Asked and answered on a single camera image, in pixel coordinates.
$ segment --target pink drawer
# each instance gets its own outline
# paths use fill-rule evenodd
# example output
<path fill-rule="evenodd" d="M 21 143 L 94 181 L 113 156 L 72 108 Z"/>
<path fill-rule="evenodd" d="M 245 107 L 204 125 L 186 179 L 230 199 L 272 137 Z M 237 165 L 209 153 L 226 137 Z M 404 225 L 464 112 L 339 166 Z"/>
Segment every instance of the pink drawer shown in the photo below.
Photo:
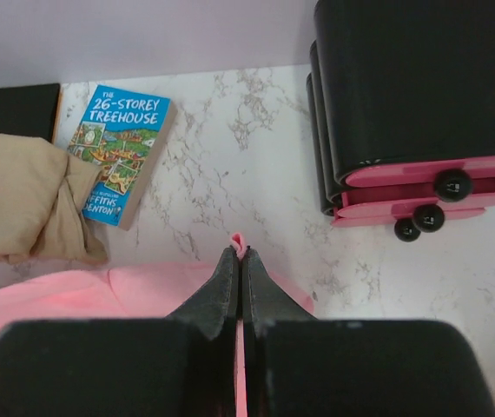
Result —
<path fill-rule="evenodd" d="M 395 220 L 411 216 L 417 207 L 427 204 L 439 205 L 447 216 L 449 211 L 495 206 L 495 178 L 473 180 L 472 194 L 461 202 L 442 202 L 434 194 L 431 183 L 353 189 L 342 194 L 343 207 L 336 213 L 338 218 L 392 217 Z"/>

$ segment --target pink cloth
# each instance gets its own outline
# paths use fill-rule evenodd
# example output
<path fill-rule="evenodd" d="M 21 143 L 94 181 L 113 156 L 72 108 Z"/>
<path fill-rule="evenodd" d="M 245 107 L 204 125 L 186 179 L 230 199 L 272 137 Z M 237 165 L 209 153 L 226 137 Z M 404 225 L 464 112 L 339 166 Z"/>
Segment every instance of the pink cloth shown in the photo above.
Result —
<path fill-rule="evenodd" d="M 232 236 L 240 258 L 243 236 Z M 0 330 L 13 321 L 43 318 L 164 317 L 181 306 L 215 271 L 203 263 L 160 263 L 102 271 L 67 271 L 45 275 L 0 289 Z M 313 301 L 293 282 L 271 277 L 303 308 Z M 237 415 L 246 416 L 246 382 L 241 323 L 237 334 Z"/>

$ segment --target black container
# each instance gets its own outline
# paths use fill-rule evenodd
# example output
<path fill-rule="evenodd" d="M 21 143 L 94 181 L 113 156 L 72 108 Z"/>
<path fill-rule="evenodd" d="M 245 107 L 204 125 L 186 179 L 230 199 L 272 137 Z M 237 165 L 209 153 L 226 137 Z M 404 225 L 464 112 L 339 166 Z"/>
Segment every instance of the black container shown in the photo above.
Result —
<path fill-rule="evenodd" d="M 495 1 L 320 0 L 314 20 L 337 182 L 495 156 Z"/>
<path fill-rule="evenodd" d="M 311 74 L 307 76 L 307 101 L 309 103 L 309 116 L 311 118 L 311 133 L 313 137 L 313 151 L 315 152 L 315 166 L 317 167 L 317 187 L 319 189 L 320 211 L 323 215 L 333 215 L 334 205 L 328 201 L 325 191 L 325 176 L 319 145 L 319 131 L 317 130 L 317 116 L 315 114 L 314 86 Z"/>
<path fill-rule="evenodd" d="M 334 180 L 333 158 L 331 157 L 331 145 L 328 140 L 327 113 L 325 112 L 325 99 L 323 98 L 323 87 L 320 80 L 319 54 L 317 52 L 316 42 L 313 42 L 311 45 L 309 57 L 311 59 L 313 97 L 315 99 L 315 117 L 317 119 L 317 131 L 319 133 L 321 165 L 325 177 L 325 192 L 328 201 L 333 204 L 339 204 L 342 199 L 342 188 Z"/>

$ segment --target children's book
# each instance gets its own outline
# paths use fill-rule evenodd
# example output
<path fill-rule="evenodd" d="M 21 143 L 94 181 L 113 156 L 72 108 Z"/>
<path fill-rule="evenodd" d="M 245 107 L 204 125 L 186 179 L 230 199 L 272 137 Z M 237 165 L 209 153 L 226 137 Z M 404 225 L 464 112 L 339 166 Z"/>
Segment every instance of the children's book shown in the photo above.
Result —
<path fill-rule="evenodd" d="M 175 114 L 168 98 L 97 87 L 68 147 L 102 167 L 84 217 L 129 229 Z"/>

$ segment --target pink trim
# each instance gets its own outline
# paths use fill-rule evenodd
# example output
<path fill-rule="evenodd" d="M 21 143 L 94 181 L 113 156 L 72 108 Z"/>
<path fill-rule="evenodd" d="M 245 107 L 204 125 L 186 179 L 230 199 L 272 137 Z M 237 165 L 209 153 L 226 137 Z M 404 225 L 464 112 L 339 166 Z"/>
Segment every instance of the pink trim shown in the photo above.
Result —
<path fill-rule="evenodd" d="M 446 220 L 464 220 L 482 215 L 484 208 L 473 208 L 466 210 L 446 211 Z M 336 217 L 331 223 L 335 228 L 356 228 L 360 226 L 378 226 L 380 224 L 392 224 L 398 219 L 405 218 L 407 215 L 378 215 L 375 217 L 346 218 Z"/>
<path fill-rule="evenodd" d="M 351 187 L 383 187 L 396 184 L 434 182 L 439 172 L 463 169 L 472 178 L 495 177 L 495 156 L 451 161 L 392 163 L 358 169 L 346 179 Z"/>
<path fill-rule="evenodd" d="M 495 178 L 473 181 L 474 190 L 462 202 L 442 202 L 431 183 L 353 189 L 343 193 L 338 217 L 411 216 L 426 204 L 438 204 L 444 211 L 482 209 L 495 206 Z"/>
<path fill-rule="evenodd" d="M 246 239 L 242 233 L 234 233 L 230 236 L 230 244 L 236 251 L 236 256 L 240 259 L 244 259 L 246 252 L 248 251 L 248 245 L 246 245 Z"/>

